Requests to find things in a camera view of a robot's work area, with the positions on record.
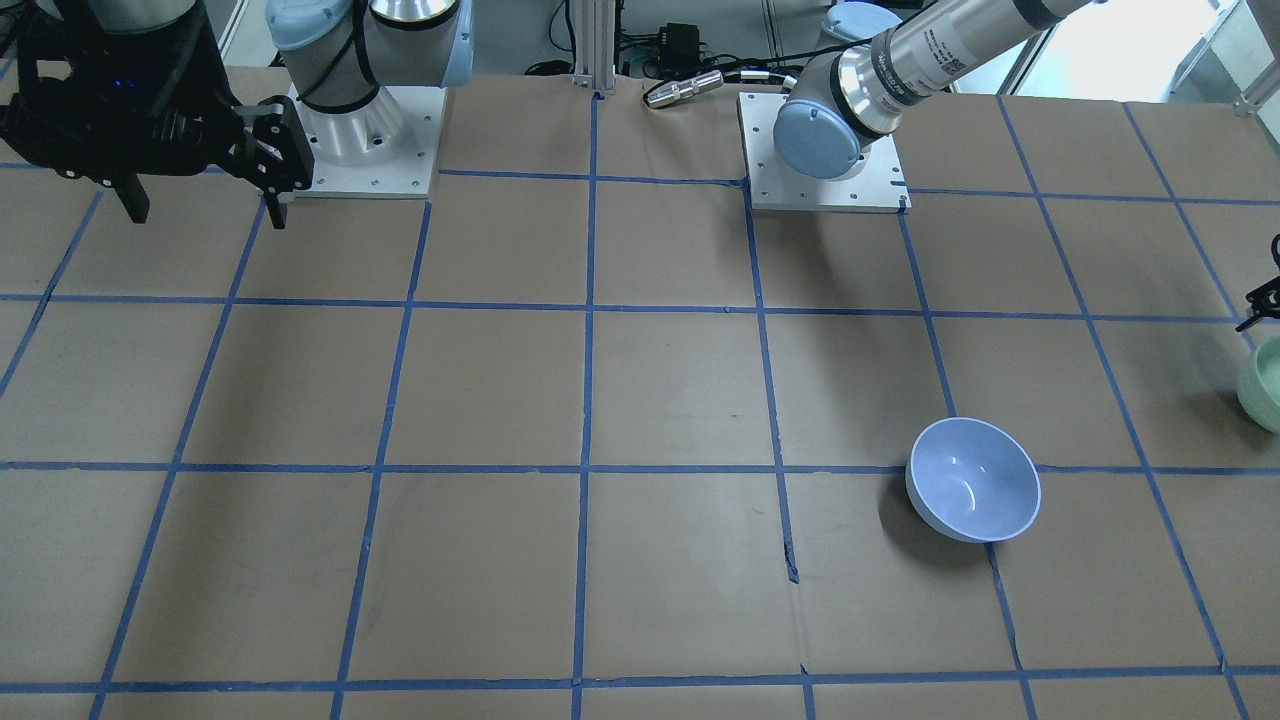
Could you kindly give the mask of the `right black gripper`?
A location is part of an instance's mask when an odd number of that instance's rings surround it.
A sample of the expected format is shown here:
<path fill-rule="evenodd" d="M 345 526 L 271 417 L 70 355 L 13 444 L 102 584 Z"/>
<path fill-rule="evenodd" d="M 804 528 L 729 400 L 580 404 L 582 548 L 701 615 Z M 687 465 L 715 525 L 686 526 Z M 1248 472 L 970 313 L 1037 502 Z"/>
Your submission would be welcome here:
<path fill-rule="evenodd" d="M 278 231 L 314 184 L 293 100 L 239 106 L 201 1 L 38 1 L 15 50 L 3 141 L 29 164 L 100 181 L 134 224 L 151 208 L 140 176 L 234 161 Z"/>

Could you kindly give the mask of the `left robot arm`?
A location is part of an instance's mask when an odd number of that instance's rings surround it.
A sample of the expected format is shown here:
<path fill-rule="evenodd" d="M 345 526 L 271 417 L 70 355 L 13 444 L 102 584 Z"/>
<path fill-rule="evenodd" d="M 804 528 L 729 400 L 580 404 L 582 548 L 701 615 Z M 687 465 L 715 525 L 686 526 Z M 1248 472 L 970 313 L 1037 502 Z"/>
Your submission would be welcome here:
<path fill-rule="evenodd" d="M 1277 163 L 1249 174 L 1252 133 L 1219 106 L 956 97 L 945 83 L 1076 10 L 1076 1 L 940 1 L 870 38 L 813 56 L 780 104 L 773 168 L 801 190 L 865 174 L 905 129 L 920 165 L 890 179 L 920 314 L 1277 320 L 1277 240 L 1242 241 L 1257 279 L 1243 304 L 1210 245 L 1239 214 L 1277 215 Z M 1268 272 L 1271 278 L 1262 274 Z"/>

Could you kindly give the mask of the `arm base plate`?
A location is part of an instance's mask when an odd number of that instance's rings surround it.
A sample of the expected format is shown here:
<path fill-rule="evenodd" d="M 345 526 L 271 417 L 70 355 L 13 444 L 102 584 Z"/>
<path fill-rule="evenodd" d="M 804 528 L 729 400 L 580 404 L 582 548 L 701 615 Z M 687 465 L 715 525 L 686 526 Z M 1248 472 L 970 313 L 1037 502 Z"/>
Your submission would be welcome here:
<path fill-rule="evenodd" d="M 298 104 L 314 154 L 314 178 L 297 197 L 428 200 L 436 174 L 449 91 L 383 87 L 346 114 Z"/>
<path fill-rule="evenodd" d="M 904 214 L 913 206 L 892 138 L 865 142 L 831 108 L 782 94 L 737 100 L 751 208 Z"/>

